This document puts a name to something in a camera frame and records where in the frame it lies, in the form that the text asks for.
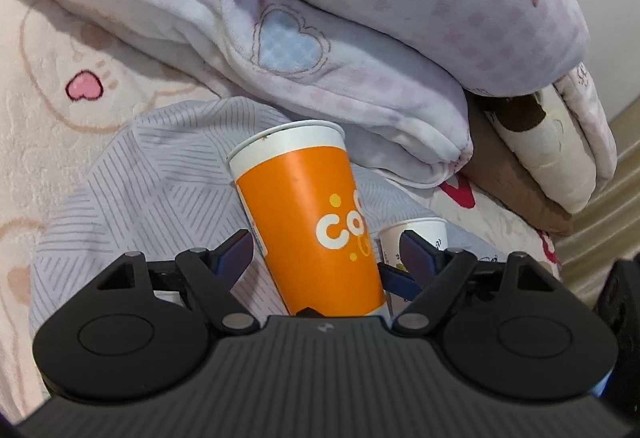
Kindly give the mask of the orange paper cup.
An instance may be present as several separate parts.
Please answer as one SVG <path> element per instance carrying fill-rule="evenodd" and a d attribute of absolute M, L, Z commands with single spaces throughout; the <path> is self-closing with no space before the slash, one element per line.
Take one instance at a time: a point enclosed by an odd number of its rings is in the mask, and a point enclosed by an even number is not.
<path fill-rule="evenodd" d="M 266 129 L 236 146 L 228 166 L 290 314 L 390 315 L 340 126 Z"/>

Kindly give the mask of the white floral paper cup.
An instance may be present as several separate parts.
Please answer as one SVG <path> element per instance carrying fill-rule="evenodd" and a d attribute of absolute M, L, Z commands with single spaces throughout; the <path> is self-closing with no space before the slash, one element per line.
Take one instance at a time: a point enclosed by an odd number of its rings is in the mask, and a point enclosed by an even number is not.
<path fill-rule="evenodd" d="M 446 221 L 442 218 L 399 221 L 381 229 L 378 239 L 386 265 L 420 280 L 434 278 L 442 271 L 448 244 Z"/>

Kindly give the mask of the beige pleated curtain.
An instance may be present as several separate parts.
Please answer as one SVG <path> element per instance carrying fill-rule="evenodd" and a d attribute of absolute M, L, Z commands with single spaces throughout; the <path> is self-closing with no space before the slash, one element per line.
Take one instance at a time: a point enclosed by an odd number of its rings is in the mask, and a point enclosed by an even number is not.
<path fill-rule="evenodd" d="M 639 103 L 612 123 L 618 149 L 614 178 L 574 217 L 574 232 L 554 242 L 567 286 L 593 306 L 618 258 L 639 253 Z"/>

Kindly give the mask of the cream brown folded blanket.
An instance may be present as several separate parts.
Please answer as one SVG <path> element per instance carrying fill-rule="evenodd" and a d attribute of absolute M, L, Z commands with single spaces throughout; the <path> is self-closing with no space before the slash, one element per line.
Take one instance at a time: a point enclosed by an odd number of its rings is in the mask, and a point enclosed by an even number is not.
<path fill-rule="evenodd" d="M 584 64 L 533 94 L 467 94 L 474 152 L 462 174 L 532 227 L 567 236 L 613 178 L 617 149 Z"/>

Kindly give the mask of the cartoon print bed sheet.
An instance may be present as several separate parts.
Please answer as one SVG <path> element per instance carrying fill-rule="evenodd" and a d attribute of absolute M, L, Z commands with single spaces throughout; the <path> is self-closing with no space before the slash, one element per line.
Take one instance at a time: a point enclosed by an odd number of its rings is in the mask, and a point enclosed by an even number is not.
<path fill-rule="evenodd" d="M 139 116 L 231 99 L 72 16 L 1 0 L 1 411 L 21 421 L 47 392 L 32 358 L 30 270 L 53 213 Z"/>

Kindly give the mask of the pink checked folded quilt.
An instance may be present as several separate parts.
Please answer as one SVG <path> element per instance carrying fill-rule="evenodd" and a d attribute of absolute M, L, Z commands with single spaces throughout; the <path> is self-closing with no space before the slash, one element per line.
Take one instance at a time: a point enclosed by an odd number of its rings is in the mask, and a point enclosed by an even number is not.
<path fill-rule="evenodd" d="M 341 124 L 352 159 L 436 187 L 473 145 L 465 96 L 526 96 L 584 58 L 577 0 L 56 0 L 193 76 Z"/>

